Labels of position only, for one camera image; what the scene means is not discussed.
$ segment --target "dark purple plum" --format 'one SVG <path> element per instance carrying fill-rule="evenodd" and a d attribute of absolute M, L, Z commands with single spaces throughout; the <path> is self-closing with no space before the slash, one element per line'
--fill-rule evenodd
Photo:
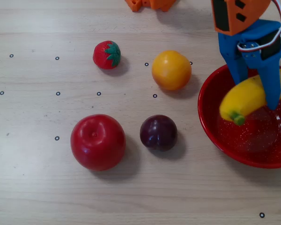
<path fill-rule="evenodd" d="M 167 116 L 151 116 L 140 128 L 140 140 L 150 150 L 170 150 L 177 142 L 176 124 Z"/>

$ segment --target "strawberry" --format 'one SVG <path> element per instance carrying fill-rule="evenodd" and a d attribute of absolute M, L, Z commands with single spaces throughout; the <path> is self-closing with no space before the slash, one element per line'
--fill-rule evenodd
<path fill-rule="evenodd" d="M 113 41 L 104 41 L 95 47 L 93 61 L 101 69 L 113 69 L 121 59 L 121 51 Z"/>

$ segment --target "red bowl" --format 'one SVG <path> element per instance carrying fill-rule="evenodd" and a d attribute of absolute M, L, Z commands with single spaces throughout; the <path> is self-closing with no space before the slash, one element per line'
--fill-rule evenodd
<path fill-rule="evenodd" d="M 250 70 L 249 76 L 257 74 Z M 207 136 L 224 153 L 238 162 L 259 168 L 281 168 L 281 101 L 275 111 L 264 106 L 237 126 L 220 117 L 222 99 L 234 82 L 227 65 L 204 82 L 198 100 L 199 118 Z"/>

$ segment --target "wood grain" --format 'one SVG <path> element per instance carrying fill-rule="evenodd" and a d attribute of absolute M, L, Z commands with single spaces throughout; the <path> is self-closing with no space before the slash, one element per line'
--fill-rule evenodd
<path fill-rule="evenodd" d="M 279 19 L 274 5 L 264 18 Z M 123 54 L 110 72 L 92 62 L 107 39 Z M 193 62 L 178 94 L 151 77 L 168 49 Z M 199 90 L 223 64 L 209 0 L 180 0 L 168 13 L 132 13 L 124 0 L 0 0 L 0 225 L 281 225 L 281 169 L 235 162 L 201 128 Z M 95 113 L 127 135 L 123 162 L 107 172 L 82 168 L 69 145 L 76 122 Z M 179 129 L 162 156 L 139 139 L 154 114 Z"/>

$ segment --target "red apple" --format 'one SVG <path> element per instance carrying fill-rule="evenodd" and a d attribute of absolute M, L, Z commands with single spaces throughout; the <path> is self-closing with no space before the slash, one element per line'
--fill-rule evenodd
<path fill-rule="evenodd" d="M 121 125 L 107 115 L 88 116 L 77 123 L 71 134 L 71 148 L 84 167 L 108 170 L 117 165 L 125 152 L 126 138 Z"/>

